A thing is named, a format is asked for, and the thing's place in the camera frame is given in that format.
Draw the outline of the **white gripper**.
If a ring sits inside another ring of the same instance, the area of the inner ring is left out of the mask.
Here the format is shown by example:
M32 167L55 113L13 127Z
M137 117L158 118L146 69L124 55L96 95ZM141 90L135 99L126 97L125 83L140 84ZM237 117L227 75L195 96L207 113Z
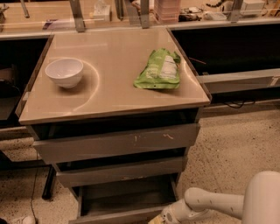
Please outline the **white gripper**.
M184 221L202 221L209 218L212 212L208 209L196 212L183 199L165 207L160 215L154 217L148 224L182 224Z

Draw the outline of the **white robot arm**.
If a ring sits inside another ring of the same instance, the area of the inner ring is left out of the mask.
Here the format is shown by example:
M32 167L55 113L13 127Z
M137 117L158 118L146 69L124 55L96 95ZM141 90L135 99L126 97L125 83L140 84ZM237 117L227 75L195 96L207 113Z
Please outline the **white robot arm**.
M211 211L240 219L241 224L280 224L280 173L257 173L243 195L191 187L182 199L166 206L148 224L182 224L206 218Z

